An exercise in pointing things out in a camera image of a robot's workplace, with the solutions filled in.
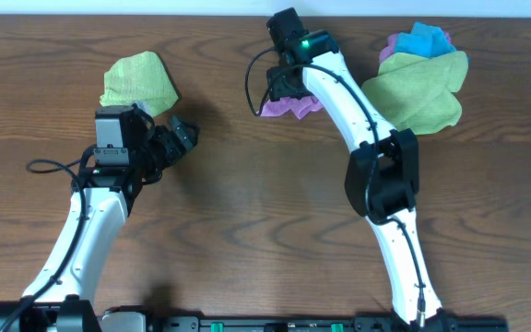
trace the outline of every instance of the black mount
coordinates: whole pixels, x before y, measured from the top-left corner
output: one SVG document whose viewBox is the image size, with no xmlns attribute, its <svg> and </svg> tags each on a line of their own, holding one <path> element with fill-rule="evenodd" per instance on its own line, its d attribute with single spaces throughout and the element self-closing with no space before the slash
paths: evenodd
<svg viewBox="0 0 531 332">
<path fill-rule="evenodd" d="M 0 326 L 20 304 L 0 302 Z M 143 306 L 125 306 L 112 308 L 106 314 L 117 312 L 143 314 L 147 331 L 153 332 L 413 332 L 415 329 L 395 313 L 333 319 L 165 317 L 156 316 Z M 91 303 L 76 296 L 67 296 L 63 302 L 35 304 L 9 328 L 9 332 L 43 332 L 50 326 L 55 326 L 57 332 L 101 332 L 99 318 L 96 318 Z M 509 329 L 504 320 L 496 317 L 465 319 L 440 311 L 428 318 L 423 331 L 508 332 Z"/>
<path fill-rule="evenodd" d="M 356 212 L 380 225 L 403 208 L 415 207 L 415 194 L 419 192 L 419 144 L 411 129 L 391 130 L 391 135 L 379 142 L 378 153 L 383 157 L 379 159 L 374 145 L 367 142 L 351 152 L 345 188 Z M 370 210 L 366 207 L 366 188 Z"/>
<path fill-rule="evenodd" d="M 302 26 L 294 8 L 276 13 L 266 25 L 279 56 L 279 66 L 271 67 L 266 73 L 267 83 L 272 86 L 270 100 L 311 96 L 312 93 L 302 83 L 302 68 L 290 71 L 276 82 L 273 78 L 288 65 L 310 64 L 315 56 L 339 52 L 336 41 L 325 30 L 310 33 Z"/>
<path fill-rule="evenodd" d="M 98 109 L 98 146 L 92 146 L 83 153 L 77 175 L 80 184 L 84 188 L 107 187 L 111 191 L 122 191 L 130 214 L 143 185 L 158 182 L 163 170 L 175 164 L 198 143 L 197 127 L 175 116 L 171 117 L 169 124 L 171 130 L 165 125 L 155 126 L 153 119 L 136 104 Z M 111 138 L 100 140 L 104 129 L 111 131 L 106 135 Z M 96 165 L 87 167 L 91 156 L 95 157 Z"/>
</svg>

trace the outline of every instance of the white wall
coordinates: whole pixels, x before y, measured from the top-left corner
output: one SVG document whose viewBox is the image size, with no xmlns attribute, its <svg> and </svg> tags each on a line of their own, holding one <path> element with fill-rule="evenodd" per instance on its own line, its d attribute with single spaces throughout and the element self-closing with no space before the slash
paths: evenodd
<svg viewBox="0 0 531 332">
<path fill-rule="evenodd" d="M 0 0 L 0 14 L 259 15 L 531 18 L 531 0 Z"/>
</svg>

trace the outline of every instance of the cloth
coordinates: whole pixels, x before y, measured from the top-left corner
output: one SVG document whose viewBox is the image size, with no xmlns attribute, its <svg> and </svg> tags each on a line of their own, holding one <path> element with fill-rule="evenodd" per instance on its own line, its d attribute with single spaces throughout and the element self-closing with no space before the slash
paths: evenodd
<svg viewBox="0 0 531 332">
<path fill-rule="evenodd" d="M 102 106 L 142 102 L 145 111 L 157 116 L 178 100 L 163 63 L 153 52 L 143 52 L 118 60 L 103 76 Z"/>
<path fill-rule="evenodd" d="M 387 46 L 380 51 L 378 60 L 382 63 L 396 52 L 436 57 L 455 51 L 450 33 L 439 27 L 417 22 L 413 25 L 411 33 L 395 33 L 388 36 Z"/>
<path fill-rule="evenodd" d="M 452 92 L 462 88 L 467 71 L 464 52 L 431 59 L 395 53 L 381 64 L 378 77 L 361 88 L 397 130 L 411 128 L 417 135 L 433 134 L 460 119 L 462 106 Z"/>
<path fill-rule="evenodd" d="M 275 117 L 292 110 L 300 120 L 309 112 L 317 112 L 321 109 L 323 109 L 323 104 L 314 96 L 302 97 L 299 100 L 283 97 L 279 101 L 267 101 L 261 116 Z"/>
</svg>

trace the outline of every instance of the blue cloth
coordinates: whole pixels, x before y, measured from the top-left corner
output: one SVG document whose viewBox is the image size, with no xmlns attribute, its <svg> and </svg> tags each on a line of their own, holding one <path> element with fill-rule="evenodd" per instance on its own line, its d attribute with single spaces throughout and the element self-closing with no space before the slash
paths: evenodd
<svg viewBox="0 0 531 332">
<path fill-rule="evenodd" d="M 411 33 L 399 33 L 395 53 L 409 53 L 426 58 L 455 52 L 442 29 L 416 22 Z"/>
</svg>

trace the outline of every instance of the cable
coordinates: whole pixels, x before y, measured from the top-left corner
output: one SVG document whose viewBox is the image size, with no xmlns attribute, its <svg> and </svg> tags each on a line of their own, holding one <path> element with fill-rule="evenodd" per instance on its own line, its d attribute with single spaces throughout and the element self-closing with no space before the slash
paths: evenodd
<svg viewBox="0 0 531 332">
<path fill-rule="evenodd" d="M 93 150 L 97 148 L 96 144 L 88 146 L 81 154 L 81 160 L 79 162 L 79 170 L 84 170 L 88 166 L 89 157 L 93 156 Z"/>
<path fill-rule="evenodd" d="M 251 67 L 252 67 L 252 65 L 254 65 L 254 62 L 257 61 L 257 59 L 259 59 L 262 55 L 264 55 L 264 54 L 266 54 L 268 52 L 275 51 L 275 50 L 276 50 L 276 48 L 274 48 L 274 47 L 270 47 L 267 50 L 263 50 L 258 55 L 256 55 L 254 57 L 254 59 L 251 61 L 251 63 L 249 63 L 249 65 L 247 66 L 247 72 L 245 73 L 245 96 L 247 97 L 247 103 L 249 103 L 249 108 L 251 109 L 251 112 L 255 116 L 259 116 L 259 115 L 262 114 L 262 108 L 260 107 L 259 108 L 259 113 L 256 113 L 255 112 L 255 108 L 254 108 L 254 104 L 251 102 L 251 97 L 249 97 L 249 86 L 248 86 L 248 83 L 249 83 L 249 72 L 251 71 Z"/>
<path fill-rule="evenodd" d="M 262 98 L 262 101 L 259 104 L 259 113 L 255 113 L 254 107 L 251 104 L 251 102 L 249 101 L 249 94 L 247 94 L 247 100 L 249 101 L 249 107 L 252 109 L 252 112 L 254 112 L 254 115 L 255 116 L 259 116 L 259 114 L 262 113 L 262 110 L 264 109 L 264 104 L 266 103 L 266 100 L 267 100 L 267 95 L 271 92 L 272 88 L 274 87 L 274 84 L 281 77 L 284 77 L 284 75 L 286 73 L 288 73 L 289 71 L 292 71 L 292 70 L 294 70 L 296 68 L 312 68 L 312 69 L 316 69 L 316 70 L 322 71 L 322 72 L 326 73 L 328 76 L 332 77 L 337 82 L 341 83 L 344 86 L 344 88 L 346 88 L 346 90 L 349 92 L 351 97 L 353 97 L 353 99 L 356 101 L 356 103 L 360 106 L 361 110 L 364 112 L 364 115 L 366 116 L 366 119 L 368 120 L 368 123 L 370 124 L 370 127 L 368 128 L 368 130 L 371 130 L 372 131 L 372 135 L 374 136 L 374 144 L 372 146 L 374 148 L 375 155 L 378 156 L 378 143 L 380 142 L 380 138 L 378 137 L 378 130 L 376 129 L 376 123 L 373 121 L 372 116 L 368 112 L 368 109 L 366 108 L 364 103 L 360 100 L 360 97 L 358 97 L 358 95 L 356 94 L 356 91 L 354 91 L 354 89 L 351 88 L 351 86 L 343 79 L 342 76 L 334 73 L 333 71 L 331 71 L 331 70 L 329 70 L 327 68 L 321 67 L 319 65 L 297 64 L 297 65 L 287 66 L 284 69 L 280 70 L 272 78 L 272 80 L 269 82 L 269 84 L 267 85 L 267 89 L 265 90 L 264 97 Z M 365 198 L 366 201 L 365 201 L 365 203 L 366 203 L 366 208 L 368 209 L 368 211 L 372 211 L 370 209 L 370 202 L 369 202 L 369 199 L 368 199 L 368 192 L 370 190 L 370 183 L 372 182 L 372 176 L 374 175 L 374 172 L 376 171 L 377 165 L 378 165 L 378 159 L 374 159 L 372 161 L 372 170 L 370 171 L 370 177 L 368 178 L 368 185 L 366 186 L 366 198 Z"/>
<path fill-rule="evenodd" d="M 81 162 L 81 160 L 75 160 L 71 163 L 68 163 L 66 165 L 64 165 L 66 168 L 69 168 L 69 167 L 73 167 L 77 164 L 79 164 Z M 62 171 L 63 169 L 60 168 L 60 167 L 57 167 L 55 169 L 48 169 L 48 170 L 33 170 L 33 169 L 29 169 L 28 171 L 29 172 L 33 172 L 35 174 L 48 174 L 48 173 L 52 173 L 52 172 L 59 172 L 59 171 Z"/>
<path fill-rule="evenodd" d="M 423 327 L 425 325 L 425 293 L 423 291 L 425 284 L 423 283 L 423 279 L 421 278 L 421 269 L 419 268 L 417 255 L 415 255 L 413 243 L 411 242 L 411 238 L 409 237 L 405 223 L 395 216 L 390 218 L 389 221 L 394 221 L 398 225 L 398 228 L 403 232 L 403 236 L 405 236 L 405 239 L 407 240 L 407 245 L 409 246 L 409 251 L 411 252 L 413 266 L 415 266 L 415 273 L 417 274 L 417 283 L 419 284 L 419 297 L 417 298 L 417 322 L 419 324 L 419 327 Z"/>
<path fill-rule="evenodd" d="M 63 274 L 63 271 L 65 270 L 66 266 L 69 264 L 69 261 L 71 260 L 71 257 L 73 256 L 73 253 L 77 249 L 77 243 L 79 242 L 79 238 L 81 237 L 81 233 L 83 232 L 83 228 L 85 226 L 86 216 L 87 216 L 87 210 L 86 210 L 86 200 L 85 200 L 85 191 L 83 190 L 83 186 L 79 184 L 79 179 L 75 175 L 73 171 L 69 169 L 66 165 L 63 165 L 60 162 L 54 161 L 54 160 L 33 160 L 29 162 L 26 165 L 26 170 L 28 172 L 33 172 L 37 174 L 41 174 L 41 172 L 35 172 L 31 169 L 31 166 L 38 163 L 46 163 L 56 166 L 59 170 L 63 170 L 67 172 L 71 178 L 73 179 L 73 183 L 77 187 L 77 191 L 79 192 L 79 198 L 81 201 L 81 213 L 79 214 L 79 221 L 77 223 L 77 228 L 75 229 L 75 234 L 73 235 L 73 240 L 71 240 L 71 243 L 69 244 L 69 248 L 66 251 L 65 257 L 61 261 L 61 264 L 56 269 L 56 272 L 51 276 L 51 278 L 40 288 L 38 291 L 34 293 L 34 295 L 30 296 L 28 299 L 24 300 L 21 305 L 14 310 L 14 312 L 5 320 L 5 322 L 0 327 L 0 332 L 6 332 L 12 324 L 16 321 L 16 319 L 20 318 L 22 313 L 29 309 L 36 300 L 41 297 L 48 289 L 50 289 L 57 280 L 61 277 Z"/>
</svg>

